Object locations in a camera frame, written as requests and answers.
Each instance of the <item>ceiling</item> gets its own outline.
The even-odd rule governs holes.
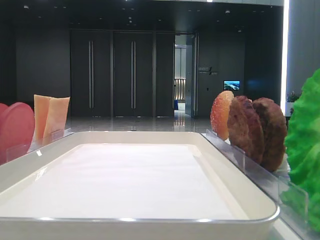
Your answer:
[[[281,21],[281,6],[156,0],[0,0],[0,21],[71,29],[246,31]]]

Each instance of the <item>open doorway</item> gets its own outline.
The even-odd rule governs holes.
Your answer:
[[[193,41],[192,34],[178,34],[174,45],[174,115],[189,113],[193,82]]]

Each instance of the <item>light strip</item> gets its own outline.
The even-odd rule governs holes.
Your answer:
[[[286,97],[287,97],[289,7],[290,7],[290,0],[284,0],[284,5],[283,5],[283,37],[282,37],[281,102],[280,102],[280,107],[281,107],[283,114],[286,113]]]

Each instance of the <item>brown patty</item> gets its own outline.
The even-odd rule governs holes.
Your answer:
[[[259,115],[264,136],[264,153],[261,166],[268,171],[275,171],[281,165],[285,154],[285,137],[287,136],[286,118],[281,108],[268,98],[253,102]]]
[[[246,96],[232,100],[227,125],[231,144],[260,164],[265,150],[263,129],[252,101]]]

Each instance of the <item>wall sign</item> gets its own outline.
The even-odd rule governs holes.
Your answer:
[[[198,68],[198,73],[199,74],[208,74],[210,76],[217,76],[218,72],[217,71],[211,71],[212,70],[212,66],[200,66]]]
[[[199,71],[199,72],[210,72],[211,69],[212,69],[212,66],[208,66],[208,67],[200,66],[200,67],[198,68],[198,71]]]

